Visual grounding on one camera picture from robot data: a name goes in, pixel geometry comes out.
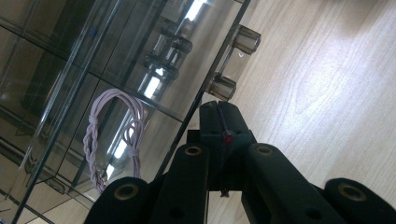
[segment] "light wood surface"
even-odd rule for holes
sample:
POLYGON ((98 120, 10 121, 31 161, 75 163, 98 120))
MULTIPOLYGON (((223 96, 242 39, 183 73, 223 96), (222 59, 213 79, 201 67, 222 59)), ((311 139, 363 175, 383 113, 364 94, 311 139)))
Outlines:
MULTIPOLYGON (((232 103, 312 183, 357 180, 396 206, 396 1, 265 0, 232 103)), ((209 223, 247 223, 240 195, 209 223)))

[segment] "twisted rope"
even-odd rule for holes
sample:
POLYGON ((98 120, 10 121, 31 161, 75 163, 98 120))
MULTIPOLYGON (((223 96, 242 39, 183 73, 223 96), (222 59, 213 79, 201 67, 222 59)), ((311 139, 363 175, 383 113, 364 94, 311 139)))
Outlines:
POLYGON ((144 127, 144 114, 143 105, 134 97, 118 89, 110 89, 103 92, 93 102, 91 114, 89 115, 90 125, 87 127, 87 132, 84 136, 84 152, 85 158, 89 164, 91 171, 91 181, 93 186, 102 193, 105 190, 105 180, 100 176, 95 167, 95 154, 98 148, 98 118, 99 112, 103 106, 113 99, 114 97, 120 98, 125 104, 128 105, 132 114, 132 121, 122 128, 122 140, 127 145, 128 155, 133 162, 132 176, 140 178, 140 159, 139 159, 139 146, 142 141, 144 127))

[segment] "metal screw head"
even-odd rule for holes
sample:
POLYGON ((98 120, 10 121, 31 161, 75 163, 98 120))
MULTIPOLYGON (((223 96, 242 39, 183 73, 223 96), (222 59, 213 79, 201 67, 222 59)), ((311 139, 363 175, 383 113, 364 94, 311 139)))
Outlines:
POLYGON ((135 184, 123 184, 114 191, 114 197, 120 201, 132 199, 139 191, 135 184))
POLYGON ((184 149, 184 152, 189 156, 198 156, 202 153, 202 150, 198 147, 188 147, 184 149))
POLYGON ((271 156, 274 154, 274 151, 269 147, 258 146, 256 147, 256 151, 262 156, 271 156))
POLYGON ((340 192, 344 197, 355 202, 363 202, 367 199, 367 196, 363 191, 345 183, 338 186, 338 192, 340 192))

